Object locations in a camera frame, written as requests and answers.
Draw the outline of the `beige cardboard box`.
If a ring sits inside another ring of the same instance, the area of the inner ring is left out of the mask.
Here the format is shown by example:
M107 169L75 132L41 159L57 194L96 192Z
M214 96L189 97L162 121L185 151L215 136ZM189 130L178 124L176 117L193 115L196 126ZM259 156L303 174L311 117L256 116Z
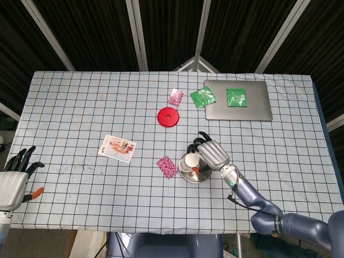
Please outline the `beige cardboard box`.
M66 258L94 258L107 239L106 232L72 230Z

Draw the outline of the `white triangular frame brace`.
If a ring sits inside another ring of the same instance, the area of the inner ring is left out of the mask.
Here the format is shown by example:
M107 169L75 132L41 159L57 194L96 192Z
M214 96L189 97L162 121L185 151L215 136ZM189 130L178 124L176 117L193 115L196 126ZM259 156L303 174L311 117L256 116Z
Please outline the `white triangular frame brace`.
M220 71L217 70L213 65L207 62L204 58L200 57L192 57L188 61L184 62L183 64L179 65L174 71L197 71L202 73L213 73L219 74Z

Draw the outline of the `red round disc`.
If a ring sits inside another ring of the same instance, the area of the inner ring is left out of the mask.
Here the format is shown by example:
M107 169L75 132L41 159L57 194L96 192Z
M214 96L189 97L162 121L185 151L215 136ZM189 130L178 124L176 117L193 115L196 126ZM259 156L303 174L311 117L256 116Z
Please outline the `red round disc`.
M180 119L178 111L172 107L165 107L157 114L157 121L163 127L173 127Z

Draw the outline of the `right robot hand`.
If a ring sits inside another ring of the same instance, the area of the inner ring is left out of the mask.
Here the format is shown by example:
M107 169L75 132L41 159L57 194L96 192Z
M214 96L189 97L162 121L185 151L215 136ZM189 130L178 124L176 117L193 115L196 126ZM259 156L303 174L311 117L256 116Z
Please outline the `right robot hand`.
M225 150L207 133L198 132L202 137L197 137L187 147L187 154L198 152L206 165L213 171L220 171L230 163L230 157Z

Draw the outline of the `blue robot torso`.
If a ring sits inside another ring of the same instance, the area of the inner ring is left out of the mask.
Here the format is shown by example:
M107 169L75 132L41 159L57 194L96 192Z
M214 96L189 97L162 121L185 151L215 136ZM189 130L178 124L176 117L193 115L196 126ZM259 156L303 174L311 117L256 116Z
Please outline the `blue robot torso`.
M110 234L107 258L224 258L220 234Z

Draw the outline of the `white frame post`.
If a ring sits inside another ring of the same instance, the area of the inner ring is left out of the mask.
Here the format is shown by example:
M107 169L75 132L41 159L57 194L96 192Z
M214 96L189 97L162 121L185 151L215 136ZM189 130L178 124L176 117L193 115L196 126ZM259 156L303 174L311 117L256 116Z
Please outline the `white frame post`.
M255 73L262 74L265 71L311 1L312 0L296 0L293 8L274 37L262 60L258 64Z
M149 71L139 0L126 0L135 53L140 71Z
M76 71L72 62L67 57L66 52L63 50L62 46L60 45L59 41L55 37L54 33L52 32L51 28L45 21L44 17L42 16L41 12L35 5L33 0L20 0L22 5L28 11L40 31L43 33L44 37L51 45L57 56L60 58L61 62L65 65L68 71Z
M197 43L196 43L195 62L198 62L200 58L200 54L202 52L210 6L211 6L211 0L203 1L203 8L202 8L202 14L200 18L200 25L199 25L199 31L198 31L198 37L197 37Z

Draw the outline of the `flat green packet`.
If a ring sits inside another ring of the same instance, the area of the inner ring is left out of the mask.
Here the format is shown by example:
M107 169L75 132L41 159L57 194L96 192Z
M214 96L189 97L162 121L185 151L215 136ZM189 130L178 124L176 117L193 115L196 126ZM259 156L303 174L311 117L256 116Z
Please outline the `flat green packet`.
M246 90L244 88L226 89L228 107L247 107Z

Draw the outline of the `checked light blue tablecloth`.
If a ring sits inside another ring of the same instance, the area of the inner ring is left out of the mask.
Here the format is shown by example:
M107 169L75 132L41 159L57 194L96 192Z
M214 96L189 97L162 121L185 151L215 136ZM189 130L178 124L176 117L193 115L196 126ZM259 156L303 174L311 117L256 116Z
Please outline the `checked light blue tablecloth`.
M190 94L205 80L264 81L272 121L207 120ZM184 96L168 104L173 89ZM178 111L173 127L157 121ZM13 214L13 228L117 232L250 232L252 211L227 199L219 173L200 183L167 179L156 162L177 163L203 131L245 178L285 213L327 221L344 210L311 78L186 72L58 72L33 75L10 155L36 146L27 191L44 193ZM129 163L101 156L106 135L136 143Z

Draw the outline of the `silver metal plate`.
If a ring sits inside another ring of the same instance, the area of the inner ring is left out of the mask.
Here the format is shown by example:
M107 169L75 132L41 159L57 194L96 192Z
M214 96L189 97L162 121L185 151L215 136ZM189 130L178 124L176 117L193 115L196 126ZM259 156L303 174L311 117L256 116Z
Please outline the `silver metal plate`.
M201 157L201 155L198 152L195 152L195 153L199 155L200 157L199 172L184 173L184 172L181 172L180 170L179 172L186 181L190 183L198 184L198 183L206 181L211 176L212 169L205 163L204 159Z

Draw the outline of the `large pink patterned packet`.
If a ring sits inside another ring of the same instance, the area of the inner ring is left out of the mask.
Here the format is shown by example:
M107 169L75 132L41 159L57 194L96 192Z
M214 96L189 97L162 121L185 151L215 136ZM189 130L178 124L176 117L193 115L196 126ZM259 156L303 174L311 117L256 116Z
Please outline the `large pink patterned packet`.
M168 156L160 158L156 162L156 165L159 167L159 169L162 171L162 173L167 179L171 179L178 172L177 167Z

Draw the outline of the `white paper cup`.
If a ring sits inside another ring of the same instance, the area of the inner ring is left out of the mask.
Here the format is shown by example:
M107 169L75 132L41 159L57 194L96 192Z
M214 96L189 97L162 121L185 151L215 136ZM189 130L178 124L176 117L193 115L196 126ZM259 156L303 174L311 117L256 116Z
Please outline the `white paper cup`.
M196 153L185 153L179 163L178 168L181 172L199 172L200 157Z

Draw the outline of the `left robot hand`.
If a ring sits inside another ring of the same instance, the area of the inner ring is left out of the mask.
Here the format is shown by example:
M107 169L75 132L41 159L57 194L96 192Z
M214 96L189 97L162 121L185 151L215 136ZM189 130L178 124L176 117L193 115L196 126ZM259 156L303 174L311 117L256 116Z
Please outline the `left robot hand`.
M22 203L31 201L42 195L44 188L35 192L26 193L30 177L38 168L45 165L41 162L29 164L36 146L22 149L17 155L10 158L2 171L0 171L0 212L11 212L20 207Z

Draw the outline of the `small pink patterned packet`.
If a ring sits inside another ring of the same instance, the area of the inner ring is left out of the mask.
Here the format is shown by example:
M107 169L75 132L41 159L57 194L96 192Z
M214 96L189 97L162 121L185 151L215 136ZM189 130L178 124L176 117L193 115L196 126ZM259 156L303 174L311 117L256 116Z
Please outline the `small pink patterned packet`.
M182 90L173 89L170 94L170 97L168 98L168 104L173 105L175 107L179 107L183 96L184 92Z

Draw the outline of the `illustrated postcard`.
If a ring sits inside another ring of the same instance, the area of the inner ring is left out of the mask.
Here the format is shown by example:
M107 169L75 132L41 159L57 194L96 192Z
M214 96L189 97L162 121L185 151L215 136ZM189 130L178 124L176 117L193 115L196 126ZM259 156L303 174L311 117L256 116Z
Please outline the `illustrated postcard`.
M121 162L129 163L136 143L112 135L106 135L98 151L101 156L106 156Z

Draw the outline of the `grey closed laptop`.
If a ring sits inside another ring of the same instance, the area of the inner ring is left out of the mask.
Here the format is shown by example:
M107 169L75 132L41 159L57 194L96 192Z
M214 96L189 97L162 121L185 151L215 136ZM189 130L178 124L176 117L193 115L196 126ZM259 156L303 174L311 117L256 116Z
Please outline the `grey closed laptop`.
M217 101L205 107L208 120L252 120L271 121L273 119L267 84L264 81L216 81L206 80ZM242 89L246 106L229 106L228 95L232 89Z

